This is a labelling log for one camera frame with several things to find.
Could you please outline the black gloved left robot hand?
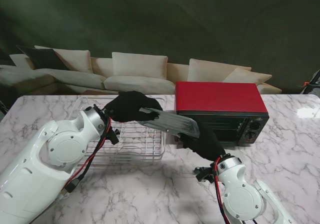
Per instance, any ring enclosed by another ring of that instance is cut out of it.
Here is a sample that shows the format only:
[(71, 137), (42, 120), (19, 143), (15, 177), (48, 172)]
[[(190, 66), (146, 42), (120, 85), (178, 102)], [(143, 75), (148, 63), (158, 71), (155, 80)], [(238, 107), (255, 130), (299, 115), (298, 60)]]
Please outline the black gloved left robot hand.
[(141, 108), (151, 108), (162, 111), (159, 102), (147, 97), (138, 91), (121, 92), (119, 95), (105, 105), (104, 112), (115, 122), (131, 121), (153, 121), (158, 118), (157, 112), (145, 113)]

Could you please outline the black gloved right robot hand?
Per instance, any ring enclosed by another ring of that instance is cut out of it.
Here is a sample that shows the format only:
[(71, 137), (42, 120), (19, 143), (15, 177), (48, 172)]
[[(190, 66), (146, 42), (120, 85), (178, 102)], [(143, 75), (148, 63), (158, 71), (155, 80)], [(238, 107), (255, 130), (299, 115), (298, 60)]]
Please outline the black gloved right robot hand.
[(183, 133), (179, 135), (183, 148), (190, 149), (200, 157), (213, 162), (218, 157), (226, 154), (225, 149), (211, 129), (203, 125), (200, 125), (198, 128), (200, 132), (198, 138)]

